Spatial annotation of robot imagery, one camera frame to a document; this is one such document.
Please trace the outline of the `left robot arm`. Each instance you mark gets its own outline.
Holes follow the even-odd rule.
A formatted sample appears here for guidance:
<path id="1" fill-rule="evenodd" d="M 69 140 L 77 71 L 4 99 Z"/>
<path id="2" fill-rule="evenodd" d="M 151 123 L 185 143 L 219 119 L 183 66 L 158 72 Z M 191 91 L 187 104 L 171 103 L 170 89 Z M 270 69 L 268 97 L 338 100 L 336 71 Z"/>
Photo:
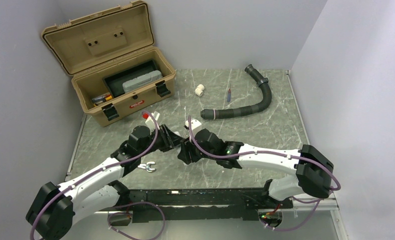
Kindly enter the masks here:
<path id="1" fill-rule="evenodd" d="M 75 223 L 97 211 L 125 209 L 132 203 L 131 191 L 120 179 L 138 168 L 143 156 L 170 151 L 182 140 L 165 125 L 155 130 L 139 125 L 98 166 L 58 185 L 44 184 L 25 217 L 32 226 L 30 238 L 38 233 L 44 240 L 59 240 Z"/>

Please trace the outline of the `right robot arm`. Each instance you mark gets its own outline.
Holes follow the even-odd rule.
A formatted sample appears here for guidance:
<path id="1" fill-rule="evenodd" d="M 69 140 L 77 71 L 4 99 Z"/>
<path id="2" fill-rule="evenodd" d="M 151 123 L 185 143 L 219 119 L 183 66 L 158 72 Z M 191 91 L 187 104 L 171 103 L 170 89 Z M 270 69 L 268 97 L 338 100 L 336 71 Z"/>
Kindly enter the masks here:
<path id="1" fill-rule="evenodd" d="M 226 169 L 262 169 L 284 173 L 280 179 L 269 179 L 261 193 L 268 208 L 295 195 L 307 194 L 326 199 L 333 192 L 334 164 L 318 149 L 304 144 L 300 149 L 270 149 L 240 141 L 223 141 L 202 129 L 180 142 L 178 159 L 191 164 L 200 159 L 214 160 Z"/>

